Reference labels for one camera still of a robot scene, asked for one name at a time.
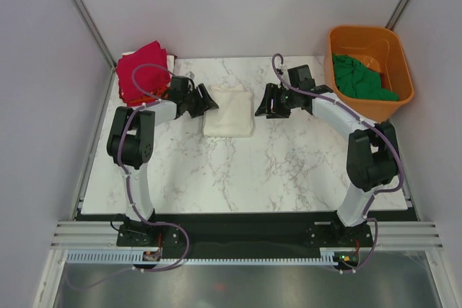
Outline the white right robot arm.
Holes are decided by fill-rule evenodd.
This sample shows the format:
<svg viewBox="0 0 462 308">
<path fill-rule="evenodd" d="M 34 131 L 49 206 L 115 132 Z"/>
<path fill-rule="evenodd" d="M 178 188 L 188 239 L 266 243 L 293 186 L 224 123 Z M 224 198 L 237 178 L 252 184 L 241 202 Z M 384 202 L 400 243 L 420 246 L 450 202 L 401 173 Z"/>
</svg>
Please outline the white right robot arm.
<svg viewBox="0 0 462 308">
<path fill-rule="evenodd" d="M 255 115 L 288 118 L 294 109 L 324 120 L 347 141 L 346 173 L 350 184 L 337 209 L 339 223 L 331 227 L 332 240 L 348 245 L 357 236 L 375 196 L 391 192 L 388 184 L 401 177 L 396 132 L 387 122 L 374 123 L 346 106 L 325 84 L 316 85 L 307 65 L 275 68 L 278 84 L 268 83 Z"/>
</svg>

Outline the cream white t shirt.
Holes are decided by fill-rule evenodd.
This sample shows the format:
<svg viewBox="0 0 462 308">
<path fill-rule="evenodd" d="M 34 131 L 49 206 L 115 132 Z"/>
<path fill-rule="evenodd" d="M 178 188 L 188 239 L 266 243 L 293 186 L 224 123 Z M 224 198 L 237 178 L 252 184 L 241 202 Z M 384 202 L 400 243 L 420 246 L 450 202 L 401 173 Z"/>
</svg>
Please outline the cream white t shirt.
<svg viewBox="0 0 462 308">
<path fill-rule="evenodd" d="M 247 138 L 254 128 L 253 93 L 242 84 L 211 85 L 210 95 L 218 109 L 204 114 L 203 135 L 210 138 Z"/>
</svg>

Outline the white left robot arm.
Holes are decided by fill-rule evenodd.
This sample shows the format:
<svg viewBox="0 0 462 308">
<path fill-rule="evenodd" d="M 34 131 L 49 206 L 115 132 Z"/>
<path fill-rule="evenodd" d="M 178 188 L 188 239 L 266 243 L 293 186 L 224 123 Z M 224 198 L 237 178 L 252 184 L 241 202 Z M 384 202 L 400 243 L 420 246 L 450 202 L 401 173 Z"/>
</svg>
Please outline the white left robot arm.
<svg viewBox="0 0 462 308">
<path fill-rule="evenodd" d="M 149 196 L 147 164 L 154 151 L 156 126 L 188 113 L 192 118 L 217 110 L 204 84 L 195 85 L 192 79 L 174 76 L 170 87 L 153 102 L 136 108 L 116 109 L 108 136 L 106 150 L 122 173 L 126 190 L 126 212 L 130 220 L 140 221 L 133 236 L 142 245 L 152 245 L 158 238 L 154 221 L 154 206 Z"/>
</svg>

